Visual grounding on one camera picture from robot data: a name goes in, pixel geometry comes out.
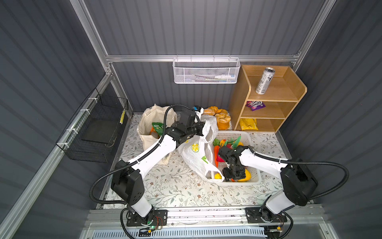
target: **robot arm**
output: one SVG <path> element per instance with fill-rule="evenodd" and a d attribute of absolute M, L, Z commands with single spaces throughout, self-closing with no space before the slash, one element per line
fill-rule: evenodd
<path fill-rule="evenodd" d="M 153 206 L 143 196 L 143 179 L 159 160 L 175 150 L 187 139 L 194 135 L 203 136 L 202 129 L 204 123 L 200 122 L 202 113 L 203 108 L 199 106 L 194 106 L 193 110 L 183 111 L 180 120 L 165 129 L 161 143 L 159 139 L 157 143 L 137 157 L 128 162 L 120 160 L 116 164 L 115 169 L 120 169 L 129 163 L 137 162 L 135 165 L 125 170 L 120 170 L 113 175 L 111 189 L 127 203 L 130 210 L 138 213 L 142 224 L 148 224 L 148 222 L 152 221 L 154 216 Z"/>
<path fill-rule="evenodd" d="M 274 158 L 254 152 L 248 146 L 231 150 L 224 146 L 219 156 L 227 163 L 223 169 L 226 181 L 245 178 L 245 167 L 254 167 L 267 172 L 282 181 L 283 190 L 269 196 L 260 207 L 259 214 L 265 222 L 271 222 L 281 211 L 294 205 L 305 206 L 317 188 L 317 180 L 305 165 L 288 164 L 288 159 Z"/>

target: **black cable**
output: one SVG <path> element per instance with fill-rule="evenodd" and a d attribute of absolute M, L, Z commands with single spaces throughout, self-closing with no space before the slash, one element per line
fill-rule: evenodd
<path fill-rule="evenodd" d="M 282 239 L 282 238 L 286 237 L 288 235 L 288 233 L 290 232 L 290 230 L 292 229 L 292 226 L 293 226 L 293 219 L 292 219 L 292 217 L 289 216 L 289 214 L 287 214 L 285 211 L 282 211 L 282 212 L 285 213 L 285 215 L 289 218 L 290 225 L 289 225 L 287 231 L 281 237 L 279 237 L 277 239 Z"/>
<path fill-rule="evenodd" d="M 123 231 L 126 233 L 126 235 L 127 235 L 130 239 L 135 239 L 134 237 L 132 237 L 132 236 L 130 235 L 129 232 L 127 232 L 126 227 L 125 227 L 125 225 L 123 224 L 123 212 L 126 211 L 126 210 L 129 210 L 129 209 L 128 209 L 128 208 L 124 208 L 124 209 L 122 209 L 121 214 L 120 214 L 120 220 L 121 220 L 122 229 L 123 229 Z"/>
<path fill-rule="evenodd" d="M 182 107 L 185 107 L 185 108 L 187 108 L 187 109 L 190 109 L 190 108 L 188 108 L 187 106 L 184 106 L 184 105 L 181 105 L 181 104 L 174 104 L 174 105 L 168 107 L 167 110 L 166 110 L 166 112 L 165 112 L 165 117 L 164 117 L 164 121 L 163 121 L 163 125 L 164 125 L 164 128 L 165 128 L 165 129 L 166 129 L 167 113 L 168 113 L 168 111 L 169 111 L 171 108 L 173 108 L 173 107 L 175 107 L 175 106 L 182 106 Z M 163 141 L 163 139 L 164 139 L 164 136 L 165 136 L 165 130 L 163 131 L 163 134 L 162 134 L 162 136 L 161 136 L 161 138 L 160 138 L 160 140 L 159 140 L 159 143 L 156 144 L 156 145 L 155 145 L 150 151 L 148 151 L 145 155 L 143 155 L 142 157 L 140 157 L 140 158 L 138 159 L 138 161 L 139 161 L 139 162 L 142 161 L 142 160 L 145 159 L 147 156 L 149 156 L 152 152 L 154 152 L 154 150 L 157 149 L 157 148 L 159 147 L 160 143 L 162 143 L 162 141 Z M 121 168 L 119 168 L 119 169 L 112 170 L 112 171 L 108 172 L 107 174 L 103 175 L 102 177 L 100 177 L 99 179 L 97 179 L 97 180 L 92 184 L 92 186 L 90 187 L 90 190 L 89 190 L 89 197 L 90 197 L 90 199 L 93 200 L 94 202 L 96 202 L 96 203 L 100 203 L 100 204 L 117 204 L 117 203 L 120 203 L 120 204 L 126 205 L 127 203 L 126 203 L 125 201 L 123 201 L 123 200 L 100 200 L 100 199 L 97 199 L 97 198 L 94 196 L 94 188 L 97 186 L 97 184 L 98 184 L 100 181 L 102 181 L 103 179 L 107 178 L 109 175 L 112 175 L 112 174 L 114 174 L 114 173 L 116 173 L 116 172 L 118 172 L 118 171 L 121 171 L 121 170 L 125 170 L 125 169 L 127 169 L 127 168 L 130 168 L 130 167 L 132 167 L 132 166 L 134 166 L 134 165 L 136 165 L 136 164 L 137 164 L 137 161 L 131 162 L 131 163 L 129 163 L 128 165 L 123 166 L 123 167 L 121 167 Z"/>
<path fill-rule="evenodd" d="M 260 157 L 260 158 L 263 158 L 263 159 L 267 159 L 267 160 L 270 160 L 270 161 L 273 161 L 273 162 L 279 162 L 280 160 L 278 159 L 274 159 L 274 158 L 270 158 L 270 157 L 267 157 L 267 156 L 264 156 L 264 155 L 261 155 L 261 154 L 258 154 L 258 153 L 254 153 L 254 155 L 256 155 L 257 157 Z M 329 190 L 326 190 L 322 193 L 319 193 L 317 195 L 314 195 L 314 196 L 311 196 L 309 198 L 309 200 L 312 200 L 312 199 L 315 199 L 315 198 L 319 198 L 319 197 L 322 197 L 322 196 L 325 196 L 325 195 L 328 195 L 329 193 L 332 193 L 334 191 L 336 191 L 337 189 L 339 189 L 340 187 L 342 187 L 346 181 L 349 179 L 349 170 L 344 166 L 344 165 L 341 165 L 341 164 L 338 164 L 338 163 L 333 163 L 333 162 L 327 162 L 327 161 L 314 161 L 314 162 L 293 162 L 293 161 L 286 161 L 286 160 L 283 160 L 282 161 L 283 163 L 286 163 L 286 164 L 318 164 L 318 165 L 329 165 L 329 166 L 335 166 L 335 167 L 338 167 L 340 169 L 342 169 L 344 172 L 345 172 L 345 175 L 343 176 L 342 180 L 334 187 L 332 187 L 331 189 Z"/>

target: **purple snack package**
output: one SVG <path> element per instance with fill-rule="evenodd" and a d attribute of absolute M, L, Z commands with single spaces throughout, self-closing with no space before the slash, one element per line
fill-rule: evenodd
<path fill-rule="evenodd" d="M 247 101 L 246 106 L 251 108 L 252 111 L 255 111 L 264 108 L 265 104 L 262 101 Z"/>

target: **black mounting plate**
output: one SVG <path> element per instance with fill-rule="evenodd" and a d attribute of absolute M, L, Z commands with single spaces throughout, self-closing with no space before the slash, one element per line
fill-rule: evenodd
<path fill-rule="evenodd" d="M 261 218 L 261 214 L 259 213 L 260 207 L 250 207 L 245 208 L 245 215 L 247 217 L 248 223 L 265 223 Z M 281 212 L 282 220 L 284 223 L 288 221 L 286 215 Z M 278 223 L 279 220 L 276 218 L 272 221 L 272 223 Z"/>
<path fill-rule="evenodd" d="M 150 224 L 150 226 L 156 226 L 157 223 L 159 226 L 165 226 L 167 224 L 167 210 L 154 210 L 154 219 L 153 222 Z M 141 223 L 139 223 L 138 214 L 128 214 L 127 223 L 126 226 L 142 226 Z"/>

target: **white plastic bag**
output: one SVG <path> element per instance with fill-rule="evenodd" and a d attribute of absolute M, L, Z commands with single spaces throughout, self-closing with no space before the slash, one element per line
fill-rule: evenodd
<path fill-rule="evenodd" d="M 222 172 L 213 163 L 214 151 L 212 142 L 218 132 L 216 118 L 210 115 L 202 115 L 200 120 L 205 122 L 203 127 L 204 136 L 194 135 L 178 147 L 178 152 L 190 169 L 195 171 L 203 180 L 212 183 L 223 182 L 224 176 Z M 218 172 L 222 179 L 208 179 L 206 175 L 209 171 Z"/>
<path fill-rule="evenodd" d="M 154 104 L 151 108 L 147 108 L 142 115 L 141 121 L 138 124 L 138 135 L 143 142 L 143 150 L 148 149 L 151 145 L 155 144 L 158 139 L 150 135 L 153 122 L 163 123 L 165 112 L 169 106 L 160 107 Z M 167 127 L 171 126 L 176 121 L 176 113 L 170 109 L 167 113 Z M 158 164 L 168 164 L 172 152 L 163 157 Z"/>

